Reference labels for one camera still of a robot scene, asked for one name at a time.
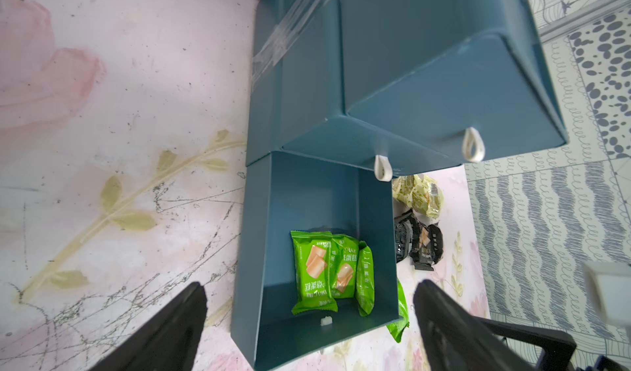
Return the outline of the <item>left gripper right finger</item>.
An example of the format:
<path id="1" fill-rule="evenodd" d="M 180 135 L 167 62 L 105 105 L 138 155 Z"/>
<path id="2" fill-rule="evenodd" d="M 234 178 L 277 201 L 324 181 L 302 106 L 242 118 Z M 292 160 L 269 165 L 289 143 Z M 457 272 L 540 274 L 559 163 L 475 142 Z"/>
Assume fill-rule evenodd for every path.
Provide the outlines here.
<path id="1" fill-rule="evenodd" d="M 432 370 L 532 370 L 434 282 L 417 285 L 413 304 Z"/>

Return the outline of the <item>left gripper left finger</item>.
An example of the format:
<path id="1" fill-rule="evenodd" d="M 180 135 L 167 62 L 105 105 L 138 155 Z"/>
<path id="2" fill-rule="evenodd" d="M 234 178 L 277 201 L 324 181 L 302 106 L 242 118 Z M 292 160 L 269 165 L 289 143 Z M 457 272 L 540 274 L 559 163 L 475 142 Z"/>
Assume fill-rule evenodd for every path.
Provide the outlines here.
<path id="1" fill-rule="evenodd" d="M 191 370 L 207 313 L 205 289 L 192 282 L 93 370 Z"/>

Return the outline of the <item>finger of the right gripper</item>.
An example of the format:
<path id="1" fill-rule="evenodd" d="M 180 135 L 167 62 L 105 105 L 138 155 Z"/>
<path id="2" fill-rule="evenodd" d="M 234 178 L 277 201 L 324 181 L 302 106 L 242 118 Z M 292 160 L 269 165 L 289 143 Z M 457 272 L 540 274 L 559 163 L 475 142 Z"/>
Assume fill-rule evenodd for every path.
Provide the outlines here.
<path id="1" fill-rule="evenodd" d="M 537 361 L 540 370 L 569 370 L 577 344 L 570 334 L 547 328 L 529 327 L 478 318 L 497 336 L 522 341 L 539 347 L 542 351 Z"/>

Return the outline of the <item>bright green packet four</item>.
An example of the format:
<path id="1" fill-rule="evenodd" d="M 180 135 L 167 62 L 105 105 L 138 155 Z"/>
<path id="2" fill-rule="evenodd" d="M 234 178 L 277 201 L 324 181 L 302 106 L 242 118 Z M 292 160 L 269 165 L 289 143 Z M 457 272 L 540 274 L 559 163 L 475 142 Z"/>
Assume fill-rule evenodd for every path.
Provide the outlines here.
<path id="1" fill-rule="evenodd" d="M 401 281 L 398 281 L 398 306 L 399 318 L 395 322 L 388 324 L 386 328 L 392 338 L 397 343 L 401 343 L 404 331 L 409 327 L 409 307 Z"/>

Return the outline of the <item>black cookie packet two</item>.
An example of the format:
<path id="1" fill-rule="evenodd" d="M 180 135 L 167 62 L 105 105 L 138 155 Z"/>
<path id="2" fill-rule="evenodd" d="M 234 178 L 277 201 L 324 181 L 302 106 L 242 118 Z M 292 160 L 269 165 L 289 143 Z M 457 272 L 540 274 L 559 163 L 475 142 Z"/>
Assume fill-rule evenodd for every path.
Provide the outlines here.
<path id="1" fill-rule="evenodd" d="M 436 224 L 421 224 L 420 234 L 412 240 L 410 256 L 416 270 L 433 271 L 443 258 L 443 234 Z"/>

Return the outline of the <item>black cookie packet one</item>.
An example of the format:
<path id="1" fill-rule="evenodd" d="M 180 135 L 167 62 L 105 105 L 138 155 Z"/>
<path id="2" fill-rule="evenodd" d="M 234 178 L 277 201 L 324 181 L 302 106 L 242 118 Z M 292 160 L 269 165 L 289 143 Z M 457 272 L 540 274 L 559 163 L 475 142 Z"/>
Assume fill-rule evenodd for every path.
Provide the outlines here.
<path id="1" fill-rule="evenodd" d="M 412 209 L 394 218 L 396 261 L 399 263 L 409 256 L 412 243 L 420 234 L 419 222 Z"/>

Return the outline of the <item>bright green packet two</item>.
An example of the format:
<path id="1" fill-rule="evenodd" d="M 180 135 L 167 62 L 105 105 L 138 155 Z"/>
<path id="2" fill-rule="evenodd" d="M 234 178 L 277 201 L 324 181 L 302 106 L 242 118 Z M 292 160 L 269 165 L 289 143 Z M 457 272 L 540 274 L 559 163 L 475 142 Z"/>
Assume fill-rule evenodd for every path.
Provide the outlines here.
<path id="1" fill-rule="evenodd" d="M 333 234 L 331 238 L 330 285 L 335 299 L 354 297 L 359 242 L 345 234 Z"/>

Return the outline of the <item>green cookie packet one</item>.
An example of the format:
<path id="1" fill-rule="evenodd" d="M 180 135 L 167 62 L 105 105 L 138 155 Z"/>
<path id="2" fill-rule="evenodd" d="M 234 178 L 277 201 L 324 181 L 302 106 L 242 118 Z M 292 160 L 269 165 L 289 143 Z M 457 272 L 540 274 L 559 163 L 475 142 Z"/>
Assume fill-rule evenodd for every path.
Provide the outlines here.
<path id="1" fill-rule="evenodd" d="M 401 176 L 392 181 L 393 198 L 408 208 L 412 208 L 417 213 L 422 211 L 422 207 L 415 196 L 417 182 L 419 181 L 420 177 L 418 175 Z"/>

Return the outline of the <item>bright green packet one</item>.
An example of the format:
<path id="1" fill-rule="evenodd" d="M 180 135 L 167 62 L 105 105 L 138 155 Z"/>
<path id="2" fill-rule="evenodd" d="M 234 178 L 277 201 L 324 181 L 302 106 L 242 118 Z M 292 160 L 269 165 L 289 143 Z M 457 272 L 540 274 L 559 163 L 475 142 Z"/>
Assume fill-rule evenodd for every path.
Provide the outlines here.
<path id="1" fill-rule="evenodd" d="M 338 311 L 331 293 L 329 232 L 291 231 L 297 282 L 297 303 L 292 314 L 313 310 Z"/>

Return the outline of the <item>teal bottom drawer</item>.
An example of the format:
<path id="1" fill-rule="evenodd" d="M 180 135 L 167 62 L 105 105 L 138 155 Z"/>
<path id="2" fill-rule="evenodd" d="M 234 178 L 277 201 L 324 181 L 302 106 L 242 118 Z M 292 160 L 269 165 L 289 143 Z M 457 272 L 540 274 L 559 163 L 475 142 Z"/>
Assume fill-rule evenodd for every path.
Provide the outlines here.
<path id="1" fill-rule="evenodd" d="M 390 186 L 272 152 L 247 168 L 231 336 L 270 370 L 399 317 Z"/>

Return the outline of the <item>teal drawer cabinet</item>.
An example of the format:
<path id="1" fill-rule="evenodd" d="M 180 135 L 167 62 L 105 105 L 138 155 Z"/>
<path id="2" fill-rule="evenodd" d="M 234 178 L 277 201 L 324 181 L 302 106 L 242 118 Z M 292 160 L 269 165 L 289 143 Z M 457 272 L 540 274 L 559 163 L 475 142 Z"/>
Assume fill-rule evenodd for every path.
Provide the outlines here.
<path id="1" fill-rule="evenodd" d="M 564 146 L 528 0 L 261 0 L 246 160 L 410 175 Z"/>

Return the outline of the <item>bright green packet three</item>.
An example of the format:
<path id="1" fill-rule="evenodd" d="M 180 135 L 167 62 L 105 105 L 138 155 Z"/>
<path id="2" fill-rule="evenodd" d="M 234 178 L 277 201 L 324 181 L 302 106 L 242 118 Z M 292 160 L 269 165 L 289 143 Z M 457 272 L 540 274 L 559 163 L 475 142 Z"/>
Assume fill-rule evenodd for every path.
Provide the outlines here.
<path id="1" fill-rule="evenodd" d="M 375 305 L 374 259 L 365 241 L 359 242 L 355 298 L 362 317 L 368 316 Z"/>

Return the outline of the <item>green cookie packet two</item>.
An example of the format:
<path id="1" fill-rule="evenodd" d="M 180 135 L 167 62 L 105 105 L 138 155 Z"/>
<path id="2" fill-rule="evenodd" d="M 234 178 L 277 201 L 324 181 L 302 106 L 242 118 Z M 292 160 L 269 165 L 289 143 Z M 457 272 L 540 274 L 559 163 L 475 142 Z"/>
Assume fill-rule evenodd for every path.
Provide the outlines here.
<path id="1" fill-rule="evenodd" d="M 427 175 L 419 176 L 416 195 L 416 210 L 430 219 L 437 220 L 444 204 L 444 195 L 437 181 Z"/>

